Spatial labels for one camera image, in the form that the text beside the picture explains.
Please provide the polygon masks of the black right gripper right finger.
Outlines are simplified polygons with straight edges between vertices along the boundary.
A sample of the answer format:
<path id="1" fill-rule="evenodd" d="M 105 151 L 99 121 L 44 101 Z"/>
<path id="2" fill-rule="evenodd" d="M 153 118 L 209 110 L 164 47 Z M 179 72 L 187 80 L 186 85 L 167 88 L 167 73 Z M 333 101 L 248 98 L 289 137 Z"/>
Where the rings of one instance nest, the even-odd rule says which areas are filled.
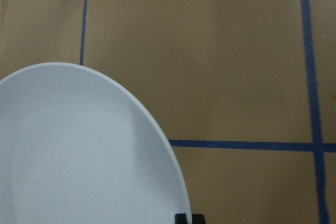
<path id="1" fill-rule="evenodd" d="M 205 224 L 205 217 L 203 214 L 192 214 L 192 224 Z"/>

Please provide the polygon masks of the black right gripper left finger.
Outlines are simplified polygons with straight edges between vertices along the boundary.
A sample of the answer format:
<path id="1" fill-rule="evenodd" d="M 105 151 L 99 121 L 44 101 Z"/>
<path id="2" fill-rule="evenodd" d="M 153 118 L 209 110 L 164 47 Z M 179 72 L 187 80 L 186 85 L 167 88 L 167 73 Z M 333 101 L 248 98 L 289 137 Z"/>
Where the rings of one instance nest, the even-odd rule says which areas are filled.
<path id="1" fill-rule="evenodd" d="M 175 224 L 187 224 L 186 214 L 176 214 L 175 215 Z"/>

